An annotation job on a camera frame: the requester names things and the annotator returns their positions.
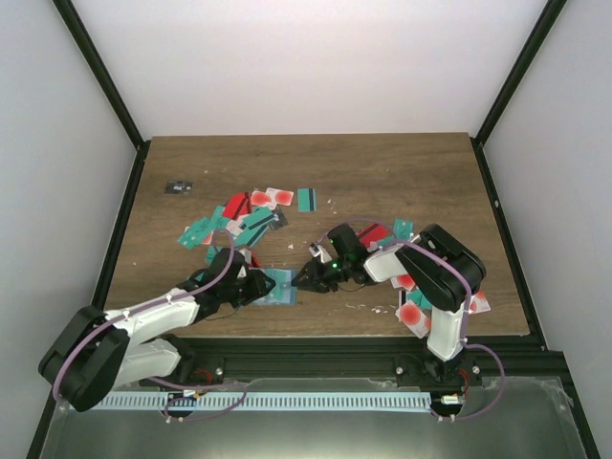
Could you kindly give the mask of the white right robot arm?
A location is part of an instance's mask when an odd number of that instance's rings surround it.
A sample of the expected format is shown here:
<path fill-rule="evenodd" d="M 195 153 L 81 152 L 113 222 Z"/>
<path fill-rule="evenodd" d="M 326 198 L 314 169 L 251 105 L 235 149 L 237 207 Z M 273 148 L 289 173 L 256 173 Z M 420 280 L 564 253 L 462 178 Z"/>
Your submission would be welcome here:
<path fill-rule="evenodd" d="M 326 294 L 343 282 L 360 286 L 380 284 L 408 275 L 431 304 L 431 328 L 425 361 L 427 378 L 445 385 L 459 373 L 456 357 L 467 347 L 466 327 L 470 303 L 487 275 L 481 259 L 438 224 L 430 224 L 412 239 L 392 236 L 389 243 L 371 249 L 363 233 L 347 223 L 326 233 L 336 251 L 332 256 L 319 242 L 292 279 L 300 291 Z"/>

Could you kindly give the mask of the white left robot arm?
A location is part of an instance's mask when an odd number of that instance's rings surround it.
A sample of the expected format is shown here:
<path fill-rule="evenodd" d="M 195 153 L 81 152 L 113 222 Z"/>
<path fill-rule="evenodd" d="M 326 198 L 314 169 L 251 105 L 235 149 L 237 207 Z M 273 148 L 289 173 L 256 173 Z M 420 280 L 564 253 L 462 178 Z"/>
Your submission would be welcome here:
<path fill-rule="evenodd" d="M 56 401 L 79 412 L 126 384 L 153 380 L 186 385 L 194 378 L 196 357 L 173 330 L 215 316 L 224 304 L 238 310 L 275 285 L 242 252 L 224 248 L 207 267 L 156 298 L 106 312 L 94 306 L 79 309 L 38 372 Z"/>

